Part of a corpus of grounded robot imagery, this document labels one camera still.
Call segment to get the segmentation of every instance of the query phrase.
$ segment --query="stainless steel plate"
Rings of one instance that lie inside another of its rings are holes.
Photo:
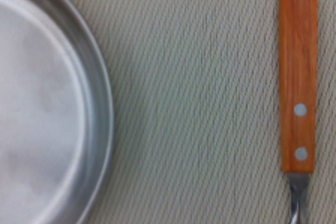
[[[81,223],[111,154],[96,42],[66,0],[0,0],[0,223]]]

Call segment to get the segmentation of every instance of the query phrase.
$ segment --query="knife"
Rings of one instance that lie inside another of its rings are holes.
[[[291,192],[290,224],[308,223],[308,185],[315,169],[318,0],[279,0],[282,171]]]

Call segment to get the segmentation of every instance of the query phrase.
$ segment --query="tablecloth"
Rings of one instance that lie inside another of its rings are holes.
[[[107,61],[113,166],[86,224],[287,223],[278,0],[74,0]],[[336,223],[336,1],[320,0],[309,223]]]

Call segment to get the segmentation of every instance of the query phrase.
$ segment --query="orange wooden handle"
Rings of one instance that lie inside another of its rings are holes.
[[[315,167],[318,1],[281,0],[281,144],[285,173]]]

